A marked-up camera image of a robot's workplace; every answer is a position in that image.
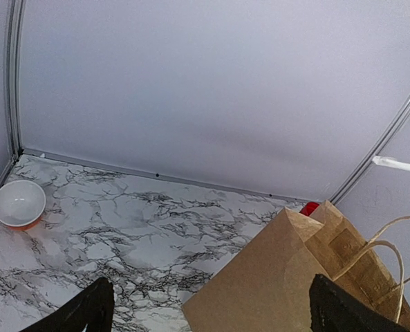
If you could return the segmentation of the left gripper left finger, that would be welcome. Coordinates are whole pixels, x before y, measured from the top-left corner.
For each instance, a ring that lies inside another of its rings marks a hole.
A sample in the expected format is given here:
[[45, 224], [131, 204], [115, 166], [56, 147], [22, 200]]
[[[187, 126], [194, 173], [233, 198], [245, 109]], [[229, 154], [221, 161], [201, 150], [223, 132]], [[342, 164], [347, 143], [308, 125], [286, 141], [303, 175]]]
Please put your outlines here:
[[112, 330], [114, 312], [113, 284], [100, 277], [61, 308], [22, 332], [105, 331]]

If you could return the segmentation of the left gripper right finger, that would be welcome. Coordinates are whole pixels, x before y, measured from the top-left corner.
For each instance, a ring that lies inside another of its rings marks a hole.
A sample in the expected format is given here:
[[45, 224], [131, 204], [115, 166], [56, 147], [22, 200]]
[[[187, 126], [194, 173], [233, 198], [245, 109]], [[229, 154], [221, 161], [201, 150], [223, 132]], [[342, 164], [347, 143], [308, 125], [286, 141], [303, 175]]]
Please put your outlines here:
[[323, 274], [309, 289], [312, 331], [407, 331], [371, 310]]

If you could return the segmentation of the brown paper bag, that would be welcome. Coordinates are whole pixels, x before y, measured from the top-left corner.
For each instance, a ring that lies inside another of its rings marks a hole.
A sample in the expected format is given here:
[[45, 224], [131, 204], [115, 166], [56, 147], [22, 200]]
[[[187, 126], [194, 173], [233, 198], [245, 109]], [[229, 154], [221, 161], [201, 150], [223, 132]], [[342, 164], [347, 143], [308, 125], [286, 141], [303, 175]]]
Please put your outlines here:
[[310, 216], [288, 208], [183, 304], [193, 331], [312, 331], [310, 285], [323, 274], [371, 310], [410, 331], [408, 278], [394, 278], [331, 203]]

